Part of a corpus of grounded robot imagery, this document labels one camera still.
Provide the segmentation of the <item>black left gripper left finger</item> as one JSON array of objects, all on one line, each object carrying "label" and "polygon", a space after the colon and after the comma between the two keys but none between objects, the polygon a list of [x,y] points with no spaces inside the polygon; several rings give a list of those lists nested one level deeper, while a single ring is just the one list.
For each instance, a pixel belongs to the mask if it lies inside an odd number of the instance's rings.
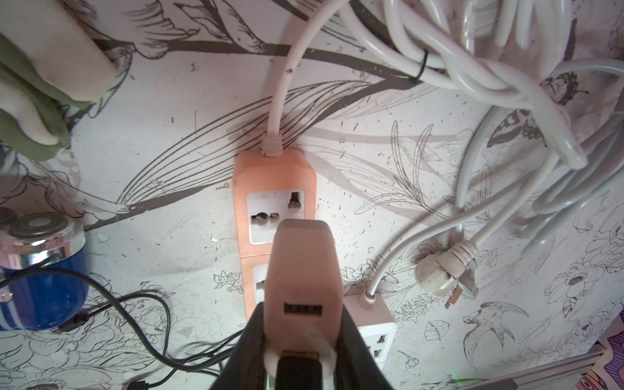
[{"label": "black left gripper left finger", "polygon": [[230,359],[210,390],[266,389],[264,349],[264,303],[261,302],[255,307]]}]

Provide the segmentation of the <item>pink power strip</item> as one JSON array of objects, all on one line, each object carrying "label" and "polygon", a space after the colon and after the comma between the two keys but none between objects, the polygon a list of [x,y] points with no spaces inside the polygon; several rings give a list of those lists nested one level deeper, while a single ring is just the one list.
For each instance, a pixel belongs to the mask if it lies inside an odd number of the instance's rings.
[{"label": "pink power strip", "polygon": [[288,149],[276,158],[248,150],[235,158],[232,199],[247,318],[264,299],[263,285],[279,223],[314,219],[316,194],[317,175],[299,149]]}]

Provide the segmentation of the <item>blue shaver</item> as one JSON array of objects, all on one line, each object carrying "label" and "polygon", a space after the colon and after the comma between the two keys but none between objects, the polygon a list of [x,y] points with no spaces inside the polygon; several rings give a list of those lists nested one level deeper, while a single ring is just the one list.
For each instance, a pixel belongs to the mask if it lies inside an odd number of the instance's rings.
[{"label": "blue shaver", "polygon": [[83,307],[89,286],[83,225],[57,213],[1,209],[1,330],[57,328]]}]

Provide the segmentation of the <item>pink USB charger adapter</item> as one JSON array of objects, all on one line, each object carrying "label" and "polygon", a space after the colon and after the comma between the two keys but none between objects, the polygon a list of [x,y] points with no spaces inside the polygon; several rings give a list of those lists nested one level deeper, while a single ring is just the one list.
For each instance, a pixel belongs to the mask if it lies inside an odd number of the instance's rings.
[{"label": "pink USB charger adapter", "polygon": [[320,378],[333,375],[344,289],[330,227],[320,220],[286,219],[273,240],[263,301],[264,363],[307,358]]}]

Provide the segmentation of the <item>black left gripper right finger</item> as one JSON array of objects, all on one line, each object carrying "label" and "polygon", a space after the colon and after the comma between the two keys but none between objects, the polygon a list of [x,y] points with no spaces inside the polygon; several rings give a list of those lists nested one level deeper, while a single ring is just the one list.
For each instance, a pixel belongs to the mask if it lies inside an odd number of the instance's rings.
[{"label": "black left gripper right finger", "polygon": [[336,349],[336,370],[333,375],[335,389],[393,390],[375,363],[345,306]]}]

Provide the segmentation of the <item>white power strip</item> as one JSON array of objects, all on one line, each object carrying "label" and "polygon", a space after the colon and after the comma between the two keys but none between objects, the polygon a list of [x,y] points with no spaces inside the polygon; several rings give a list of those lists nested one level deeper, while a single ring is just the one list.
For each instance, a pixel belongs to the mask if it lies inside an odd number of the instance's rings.
[{"label": "white power strip", "polygon": [[382,297],[377,297],[372,308],[362,307],[359,295],[345,296],[343,303],[360,332],[370,355],[380,370],[388,359],[398,326]]}]

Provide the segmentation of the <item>white power plug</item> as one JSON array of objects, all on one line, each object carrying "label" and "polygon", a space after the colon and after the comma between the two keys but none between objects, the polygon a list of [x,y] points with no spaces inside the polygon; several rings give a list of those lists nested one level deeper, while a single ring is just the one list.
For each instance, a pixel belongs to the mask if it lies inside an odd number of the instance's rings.
[{"label": "white power plug", "polygon": [[421,259],[415,268],[419,287],[429,295],[444,298],[445,309],[462,297],[474,301],[479,295],[474,274],[477,253],[475,244],[464,240],[445,252]]}]

